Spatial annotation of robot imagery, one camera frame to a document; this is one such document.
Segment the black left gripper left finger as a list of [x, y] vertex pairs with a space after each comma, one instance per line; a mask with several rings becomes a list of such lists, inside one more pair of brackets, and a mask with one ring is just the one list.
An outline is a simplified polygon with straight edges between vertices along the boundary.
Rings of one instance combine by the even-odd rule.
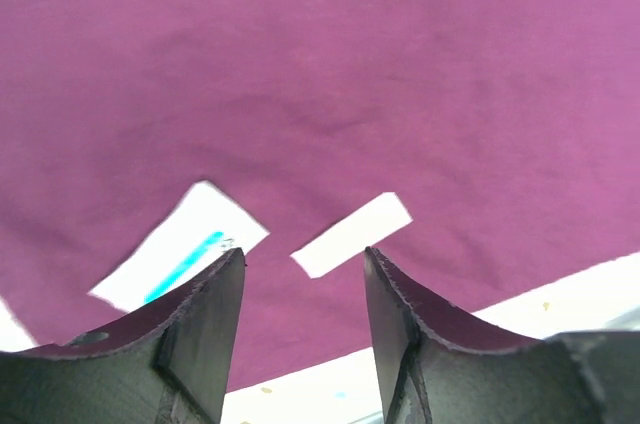
[[245, 268], [242, 250], [231, 249], [65, 345], [2, 353], [2, 422], [220, 422]]

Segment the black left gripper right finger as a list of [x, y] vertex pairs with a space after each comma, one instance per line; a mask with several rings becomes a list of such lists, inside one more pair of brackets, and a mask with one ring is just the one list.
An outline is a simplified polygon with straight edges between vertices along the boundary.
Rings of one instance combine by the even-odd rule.
[[638, 422], [638, 332], [533, 339], [455, 306], [376, 248], [364, 274], [385, 422]]

